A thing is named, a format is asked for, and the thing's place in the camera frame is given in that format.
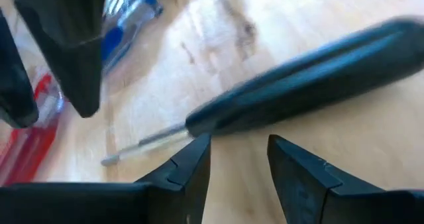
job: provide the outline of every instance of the screwdriver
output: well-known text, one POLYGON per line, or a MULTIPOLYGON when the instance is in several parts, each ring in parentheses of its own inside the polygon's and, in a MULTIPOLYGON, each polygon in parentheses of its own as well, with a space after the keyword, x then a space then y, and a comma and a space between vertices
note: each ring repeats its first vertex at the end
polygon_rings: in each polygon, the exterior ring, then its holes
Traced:
POLYGON ((227 135, 282 121, 410 76, 424 67, 424 25, 395 18, 356 32, 226 91, 176 125, 124 148, 109 166, 172 135, 227 135))

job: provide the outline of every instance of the wooden table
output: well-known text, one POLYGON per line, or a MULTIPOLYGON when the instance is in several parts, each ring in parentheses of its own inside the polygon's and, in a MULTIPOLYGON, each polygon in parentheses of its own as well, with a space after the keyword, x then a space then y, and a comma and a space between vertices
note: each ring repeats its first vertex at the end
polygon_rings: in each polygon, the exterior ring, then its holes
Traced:
MULTIPOLYGON (((392 16, 424 14, 424 0, 161 2, 163 16, 141 32, 105 79, 99 112, 82 119, 66 110, 38 180, 133 182, 186 142, 110 168, 99 161, 293 56, 392 16)), ((28 38, 19 25, 14 28, 17 37, 28 38)), ((421 72, 317 112, 213 139, 204 223, 285 223, 266 157, 269 134, 382 188, 424 188, 423 89, 421 72)))

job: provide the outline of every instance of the wood grain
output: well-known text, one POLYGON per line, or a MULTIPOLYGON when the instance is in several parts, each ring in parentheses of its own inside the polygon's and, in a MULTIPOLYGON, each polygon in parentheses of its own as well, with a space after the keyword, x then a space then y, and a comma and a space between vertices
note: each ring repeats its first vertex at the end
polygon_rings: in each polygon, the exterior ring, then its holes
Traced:
MULTIPOLYGON (((294 56, 424 0, 161 0, 164 14, 104 81, 90 119, 69 108, 38 180, 132 182, 186 144, 99 161, 179 123, 195 107, 294 56)), ((281 135, 377 186, 424 188, 424 73, 245 134, 213 139, 204 223, 285 223, 266 157, 281 135)))

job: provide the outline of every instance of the light wooden desk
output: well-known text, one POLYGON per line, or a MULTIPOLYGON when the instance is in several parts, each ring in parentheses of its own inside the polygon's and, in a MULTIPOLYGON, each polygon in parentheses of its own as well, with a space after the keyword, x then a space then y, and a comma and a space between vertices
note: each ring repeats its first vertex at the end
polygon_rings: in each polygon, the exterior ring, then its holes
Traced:
MULTIPOLYGON (((104 168, 99 161, 283 61, 384 19, 424 14, 424 0, 162 0, 105 80, 90 119, 66 111, 39 180, 132 182, 184 144, 104 168)), ((281 135, 382 188, 424 188, 424 72, 247 134, 213 140, 204 223, 285 223, 266 157, 281 135)))

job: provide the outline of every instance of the wooden surface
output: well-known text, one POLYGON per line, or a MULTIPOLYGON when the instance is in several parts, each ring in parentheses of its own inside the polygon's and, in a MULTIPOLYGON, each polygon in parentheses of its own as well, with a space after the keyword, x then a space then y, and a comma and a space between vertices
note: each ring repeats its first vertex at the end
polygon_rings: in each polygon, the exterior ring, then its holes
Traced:
MULTIPOLYGON (((99 161, 285 60, 392 16, 424 14, 424 0, 161 2, 163 16, 142 31, 105 80, 100 111, 81 119, 67 109, 38 180, 135 181, 186 142, 111 168, 99 161)), ((13 28, 25 54, 29 36, 19 23, 13 28)), ((38 63, 36 53, 24 55, 27 66, 38 63)), ((423 88, 421 72, 271 127, 213 139, 204 223, 285 223, 266 157, 269 134, 382 188, 424 188, 423 88)))

